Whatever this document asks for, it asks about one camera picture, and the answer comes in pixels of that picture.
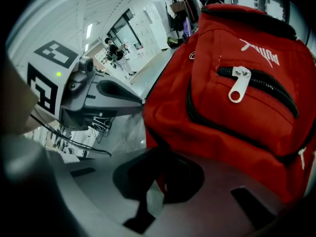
floor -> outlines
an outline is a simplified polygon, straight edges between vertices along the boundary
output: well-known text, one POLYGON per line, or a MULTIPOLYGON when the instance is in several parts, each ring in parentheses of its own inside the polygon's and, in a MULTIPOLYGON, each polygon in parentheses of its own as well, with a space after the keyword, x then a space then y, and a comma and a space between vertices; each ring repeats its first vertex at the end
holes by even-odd
MULTIPOLYGON (((155 81, 169 62, 174 50, 167 49, 158 54, 145 68, 136 74, 131 81, 132 90, 141 98, 145 98, 155 81)), ((103 137, 101 142, 94 142, 96 149, 106 150, 111 154, 122 154, 146 147, 146 136, 142 113, 116 117, 108 137, 103 137)), ((95 152, 90 152, 88 157, 107 157, 95 152)))

silver zipper pull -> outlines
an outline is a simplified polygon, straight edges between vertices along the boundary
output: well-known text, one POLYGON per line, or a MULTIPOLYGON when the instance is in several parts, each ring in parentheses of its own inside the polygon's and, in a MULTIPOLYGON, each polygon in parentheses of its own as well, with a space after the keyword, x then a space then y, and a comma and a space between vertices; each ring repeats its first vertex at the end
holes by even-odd
POLYGON ((232 75, 233 77, 238 77, 238 79, 229 92, 228 97, 233 103, 239 103, 247 90, 251 78, 251 71, 245 67, 233 67, 232 75), (232 99, 232 93, 235 91, 239 93, 239 98, 237 100, 232 99))
POLYGON ((305 152, 305 150, 306 150, 306 147, 305 147, 305 148, 302 148, 302 149, 298 152, 299 156, 301 157, 302 169, 303 169, 303 170, 304 170, 304 168, 305 168, 305 160, 304 160, 304 152, 305 152))

